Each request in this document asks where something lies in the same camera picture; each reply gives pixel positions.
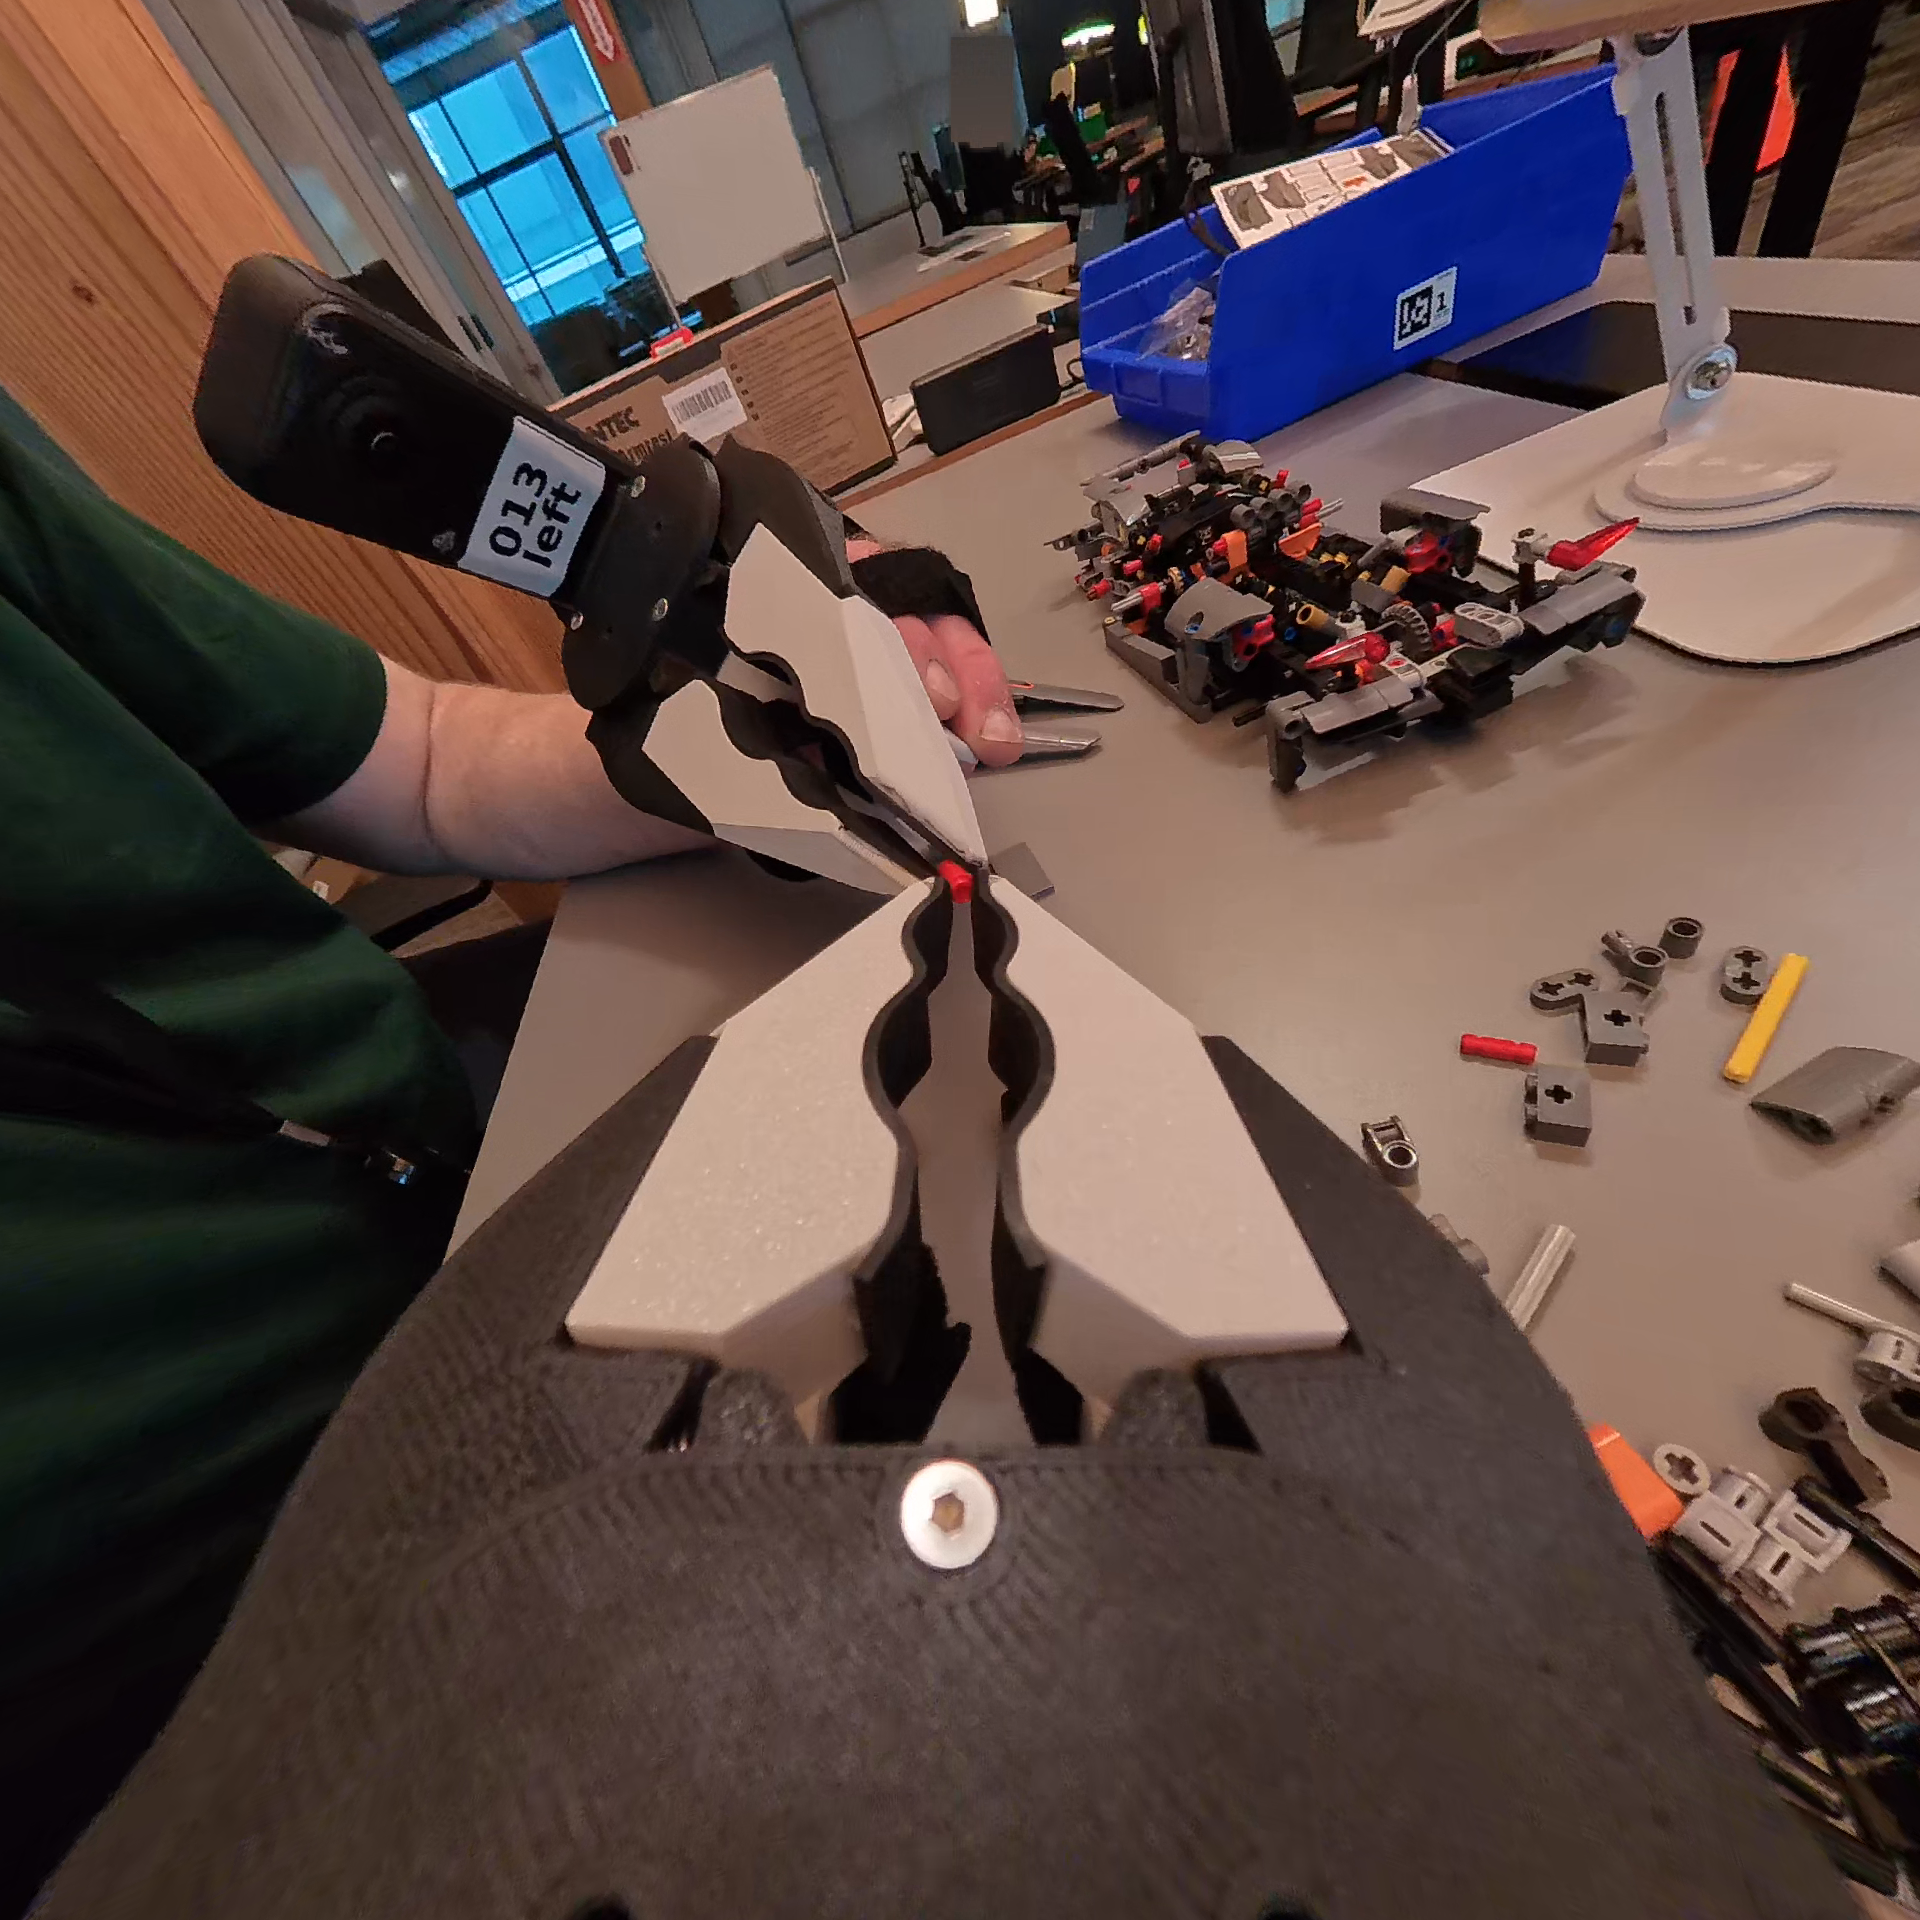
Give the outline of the person's left hand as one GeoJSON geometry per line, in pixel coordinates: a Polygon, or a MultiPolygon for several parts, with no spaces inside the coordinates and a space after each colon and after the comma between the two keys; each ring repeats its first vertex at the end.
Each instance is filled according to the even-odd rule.
{"type": "Polygon", "coordinates": [[[985,632],[971,578],[942,551],[848,538],[857,589],[887,612],[932,710],[980,765],[1011,765],[1024,734],[1011,680],[985,632]]]}

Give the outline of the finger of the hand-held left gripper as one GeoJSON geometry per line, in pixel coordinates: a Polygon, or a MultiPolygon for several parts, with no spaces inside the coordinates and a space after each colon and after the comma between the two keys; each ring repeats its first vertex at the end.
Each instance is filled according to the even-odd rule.
{"type": "Polygon", "coordinates": [[[740,655],[786,669],[806,718],[846,745],[864,800],[945,856],[987,862],[967,775],[891,617],[756,526],[730,567],[724,630],[740,655]]]}
{"type": "Polygon", "coordinates": [[[723,844],[866,893],[896,895],[923,885],[827,807],[799,800],[772,760],[748,756],[724,728],[715,688],[703,680],[660,705],[644,756],[723,844]]]}

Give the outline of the grey winged lego subassembly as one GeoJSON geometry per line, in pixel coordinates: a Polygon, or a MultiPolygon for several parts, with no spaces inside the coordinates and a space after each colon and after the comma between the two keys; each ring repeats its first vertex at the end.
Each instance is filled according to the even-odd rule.
{"type": "Polygon", "coordinates": [[[1070,720],[1122,710],[1122,697],[1097,688],[1065,688],[1026,678],[1008,678],[1006,688],[1011,705],[1022,712],[1019,764],[1090,756],[1100,746],[1100,734],[1070,720]]]}

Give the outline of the pile of lego pieces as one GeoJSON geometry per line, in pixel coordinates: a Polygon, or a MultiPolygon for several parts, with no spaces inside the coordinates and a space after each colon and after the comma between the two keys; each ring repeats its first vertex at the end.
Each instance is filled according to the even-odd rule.
{"type": "MultiPolygon", "coordinates": [[[[1649,1053],[1644,1013],[1672,960],[1689,960],[1697,919],[1670,919],[1656,943],[1610,930],[1600,948],[1618,974],[1612,991],[1588,967],[1539,976],[1537,1013],[1578,1020],[1585,1064],[1544,1063],[1521,1040],[1463,1036],[1470,1061],[1526,1066],[1522,1129],[1539,1145],[1592,1142],[1588,1064],[1639,1066],[1649,1053]]],[[[1740,943],[1719,961],[1719,993],[1751,1005],[1721,1077],[1745,1088],[1803,982],[1807,954],[1774,965],[1740,943]]],[[[1751,1094],[1751,1108],[1807,1145],[1841,1145],[1916,1096],[1916,1058],[1883,1046],[1828,1046],[1751,1094]]],[[[1856,1335],[1851,1360],[1859,1418],[1916,1457],[1916,1327],[1793,1282],[1783,1295],[1856,1335]]],[[[1918,1560],[1916,1542],[1889,1527],[1883,1466],[1848,1415],[1811,1385],[1780,1389],[1760,1431],[1798,1460],[1777,1487],[1698,1448],[1663,1442],[1635,1448],[1618,1429],[1593,1423],[1600,1469],[1649,1546],[1688,1642],[1723,1709],[1745,1728],[1759,1765],[1841,1872],[1899,1912],[1916,1916],[1918,1848],[1918,1560]],[[1892,1581],[1873,1605],[1834,1606],[1787,1622],[1811,1581],[1860,1551],[1892,1581]]]]}

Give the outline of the printed paper sheet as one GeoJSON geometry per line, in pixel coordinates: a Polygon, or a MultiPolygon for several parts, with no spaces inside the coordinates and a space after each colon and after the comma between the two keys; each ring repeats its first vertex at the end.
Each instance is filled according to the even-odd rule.
{"type": "Polygon", "coordinates": [[[1288,159],[1260,174],[1214,180],[1210,192],[1233,245],[1250,249],[1412,175],[1451,150],[1430,128],[1415,128],[1288,159]]]}

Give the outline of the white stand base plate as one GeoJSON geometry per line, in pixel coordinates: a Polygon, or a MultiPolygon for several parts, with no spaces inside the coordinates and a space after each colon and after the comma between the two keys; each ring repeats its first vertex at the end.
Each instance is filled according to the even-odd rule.
{"type": "Polygon", "coordinates": [[[1689,29],[1610,39],[1667,383],[1423,479],[1490,543],[1639,517],[1639,625],[1723,664],[1808,664],[1916,636],[1918,400],[1740,369],[1689,29]]]}

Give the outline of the partly built lego car model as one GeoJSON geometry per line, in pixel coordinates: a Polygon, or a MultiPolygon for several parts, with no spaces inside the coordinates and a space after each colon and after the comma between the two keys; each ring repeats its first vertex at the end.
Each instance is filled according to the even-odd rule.
{"type": "Polygon", "coordinates": [[[1083,494],[1088,521],[1049,546],[1072,551],[1110,650],[1194,722],[1260,722],[1288,792],[1316,752],[1467,728],[1532,668],[1617,647],[1644,609],[1639,574],[1615,557],[1636,517],[1569,538],[1527,526],[1516,580],[1496,588],[1478,575],[1481,503],[1407,489],[1363,542],[1248,440],[1174,439],[1083,494]]]}

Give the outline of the brown cardboard box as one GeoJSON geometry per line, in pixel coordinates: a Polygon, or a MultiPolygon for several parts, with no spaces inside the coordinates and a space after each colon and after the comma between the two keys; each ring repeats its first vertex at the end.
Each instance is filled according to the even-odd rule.
{"type": "Polygon", "coordinates": [[[827,279],[566,398],[556,415],[633,461],[675,436],[710,448],[738,436],[826,494],[876,477],[896,456],[843,297],[827,279]]]}

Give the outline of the white board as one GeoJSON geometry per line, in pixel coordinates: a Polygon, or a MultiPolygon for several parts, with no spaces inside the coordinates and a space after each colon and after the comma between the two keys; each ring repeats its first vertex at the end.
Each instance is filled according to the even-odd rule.
{"type": "Polygon", "coordinates": [[[623,119],[600,137],[648,264],[678,308],[776,258],[832,241],[824,189],[769,64],[623,119]]]}

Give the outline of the grey flat board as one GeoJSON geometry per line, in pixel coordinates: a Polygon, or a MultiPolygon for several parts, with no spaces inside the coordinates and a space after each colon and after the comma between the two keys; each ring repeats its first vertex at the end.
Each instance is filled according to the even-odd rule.
{"type": "MultiPolygon", "coordinates": [[[[1911,260],[1729,256],[1716,284],[1740,368],[1918,394],[1918,266],[1911,260]]],[[[1664,382],[1644,256],[1492,334],[1420,362],[1425,377],[1592,412],[1664,382]]]]}

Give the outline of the wooden shelf board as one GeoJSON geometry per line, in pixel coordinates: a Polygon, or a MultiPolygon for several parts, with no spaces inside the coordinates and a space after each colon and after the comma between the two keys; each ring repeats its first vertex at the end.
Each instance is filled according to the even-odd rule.
{"type": "Polygon", "coordinates": [[[1504,54],[1561,52],[1587,41],[1670,33],[1817,2],[1480,2],[1480,33],[1504,54]]]}

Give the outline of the blue labelled plastic bin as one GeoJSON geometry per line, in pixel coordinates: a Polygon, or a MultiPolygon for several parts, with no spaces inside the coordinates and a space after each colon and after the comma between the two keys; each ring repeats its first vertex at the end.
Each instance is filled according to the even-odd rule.
{"type": "Polygon", "coordinates": [[[1094,393],[1167,439],[1260,440],[1571,292],[1628,175],[1602,64],[1431,106],[1439,154],[1238,246],[1218,208],[1090,262],[1094,393]]]}

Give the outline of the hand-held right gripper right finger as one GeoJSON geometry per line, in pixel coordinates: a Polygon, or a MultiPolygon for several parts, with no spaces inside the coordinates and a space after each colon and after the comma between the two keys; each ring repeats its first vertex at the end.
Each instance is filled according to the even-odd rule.
{"type": "Polygon", "coordinates": [[[1043,905],[976,885],[1001,1088],[993,1295],[1033,1440],[1147,1370],[1331,1353],[1348,1336],[1194,1023],[1043,905]]]}

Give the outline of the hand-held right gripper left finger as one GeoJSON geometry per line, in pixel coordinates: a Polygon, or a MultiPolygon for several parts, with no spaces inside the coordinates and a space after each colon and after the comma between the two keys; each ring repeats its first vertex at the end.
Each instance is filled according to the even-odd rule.
{"type": "Polygon", "coordinates": [[[954,898],[927,879],[688,1046],[696,1073],[568,1312],[590,1349],[691,1353],[922,1440],[962,1329],[902,1105],[930,1061],[954,898]]]}

